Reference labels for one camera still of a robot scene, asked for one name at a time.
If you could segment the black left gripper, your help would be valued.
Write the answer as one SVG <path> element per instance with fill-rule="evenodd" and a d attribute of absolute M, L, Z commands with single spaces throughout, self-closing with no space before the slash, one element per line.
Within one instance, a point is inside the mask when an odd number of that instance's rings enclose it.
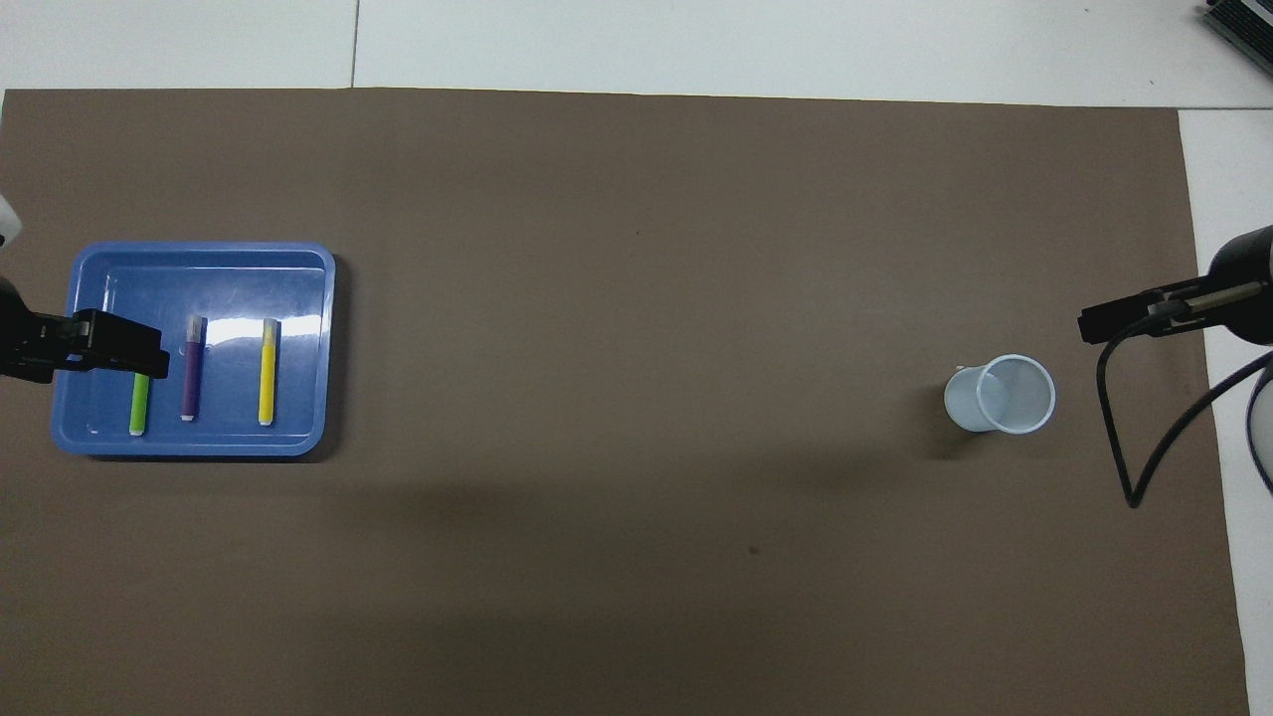
<path fill-rule="evenodd" d="M 53 375 L 109 369 L 163 380 L 171 354 L 158 329 L 101 310 L 66 319 L 31 311 L 13 282 L 1 279 L 1 375 L 50 385 Z"/>

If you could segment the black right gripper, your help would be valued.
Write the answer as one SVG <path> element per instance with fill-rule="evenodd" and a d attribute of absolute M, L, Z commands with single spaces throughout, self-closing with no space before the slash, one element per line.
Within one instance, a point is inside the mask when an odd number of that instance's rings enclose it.
<path fill-rule="evenodd" d="M 1104 345 L 1116 338 L 1165 338 L 1221 325 L 1248 343 L 1272 344 L 1270 226 L 1228 240 L 1214 254 L 1206 285 L 1225 290 L 1232 299 L 1216 308 L 1212 316 L 1194 313 L 1186 303 L 1164 303 L 1200 296 L 1200 279 L 1169 282 L 1113 302 L 1091 304 L 1080 312 L 1082 340 Z"/>

